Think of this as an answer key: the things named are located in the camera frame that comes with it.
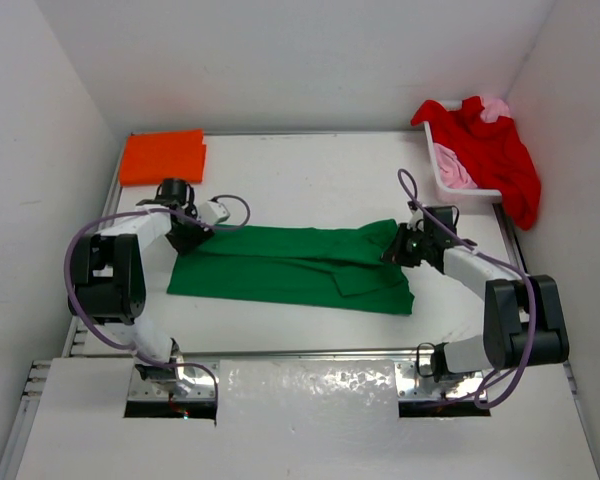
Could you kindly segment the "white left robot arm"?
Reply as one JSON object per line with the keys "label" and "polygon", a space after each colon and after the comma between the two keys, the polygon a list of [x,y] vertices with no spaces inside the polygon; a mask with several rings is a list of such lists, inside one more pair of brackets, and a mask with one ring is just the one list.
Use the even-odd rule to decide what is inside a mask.
{"label": "white left robot arm", "polygon": [[168,178],[154,198],[108,217],[106,227],[87,227],[71,241],[65,258],[73,314],[101,342],[130,353],[143,380],[165,387],[193,380],[197,369],[185,364],[178,343],[145,311],[143,255],[160,239],[177,253],[188,254],[228,219],[218,199],[201,204],[194,200],[192,186]]}

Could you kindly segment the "orange t shirt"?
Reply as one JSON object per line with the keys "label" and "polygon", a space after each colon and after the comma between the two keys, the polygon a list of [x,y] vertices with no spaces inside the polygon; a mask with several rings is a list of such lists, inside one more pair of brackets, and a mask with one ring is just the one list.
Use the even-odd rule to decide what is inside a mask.
{"label": "orange t shirt", "polygon": [[177,178],[203,182],[207,146],[201,129],[142,133],[128,137],[118,173],[123,187],[159,185]]}

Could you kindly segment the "green t shirt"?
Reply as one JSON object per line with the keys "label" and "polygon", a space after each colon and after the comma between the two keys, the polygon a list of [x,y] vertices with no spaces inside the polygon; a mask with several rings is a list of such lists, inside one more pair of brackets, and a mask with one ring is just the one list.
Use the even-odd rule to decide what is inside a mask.
{"label": "green t shirt", "polygon": [[358,228],[220,231],[178,256],[167,292],[409,315],[409,281],[400,266],[381,259],[397,232],[392,219]]}

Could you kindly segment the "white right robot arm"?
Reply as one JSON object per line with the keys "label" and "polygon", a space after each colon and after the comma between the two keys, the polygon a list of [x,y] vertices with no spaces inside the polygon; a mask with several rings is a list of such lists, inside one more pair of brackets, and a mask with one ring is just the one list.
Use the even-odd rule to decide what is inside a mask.
{"label": "white right robot arm", "polygon": [[483,301],[482,333],[433,347],[430,371],[439,382],[494,369],[561,364],[570,344],[556,281],[480,253],[457,236],[450,206],[416,212],[382,255],[386,263],[415,268],[427,263]]}

